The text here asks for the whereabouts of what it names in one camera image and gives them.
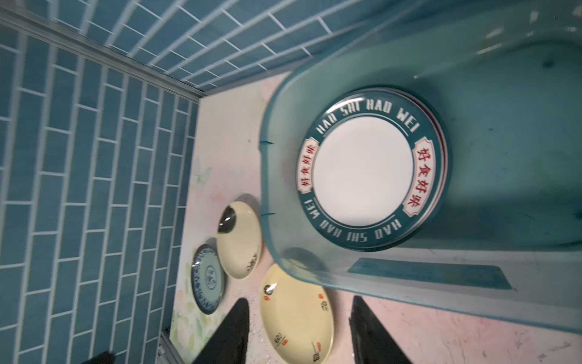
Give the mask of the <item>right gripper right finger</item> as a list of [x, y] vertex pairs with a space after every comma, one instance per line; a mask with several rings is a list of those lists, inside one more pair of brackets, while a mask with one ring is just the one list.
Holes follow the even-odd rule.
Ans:
[[360, 296], [353, 297], [350, 331], [355, 363], [412, 363]]

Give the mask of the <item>green rim Hao Shi plate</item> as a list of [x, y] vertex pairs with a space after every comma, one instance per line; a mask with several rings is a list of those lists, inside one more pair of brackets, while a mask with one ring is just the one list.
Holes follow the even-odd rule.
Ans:
[[354, 90], [309, 127], [296, 167], [309, 223], [347, 250], [375, 252], [412, 237], [450, 181], [447, 129], [436, 109], [390, 86]]

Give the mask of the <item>teal translucent plastic bin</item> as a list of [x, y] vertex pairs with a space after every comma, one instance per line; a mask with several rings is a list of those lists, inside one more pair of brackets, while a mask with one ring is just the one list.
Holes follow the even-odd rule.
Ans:
[[[451, 169], [435, 215], [386, 250], [309, 223], [299, 150], [335, 100], [374, 86], [433, 106]], [[299, 280], [489, 319], [581, 331], [581, 3], [404, 2], [297, 68], [262, 122], [263, 237]]]

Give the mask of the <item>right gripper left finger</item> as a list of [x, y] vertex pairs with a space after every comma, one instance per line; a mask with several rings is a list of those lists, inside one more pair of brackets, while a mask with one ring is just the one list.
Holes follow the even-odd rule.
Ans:
[[245, 363], [249, 326], [249, 302], [240, 298], [193, 363]]

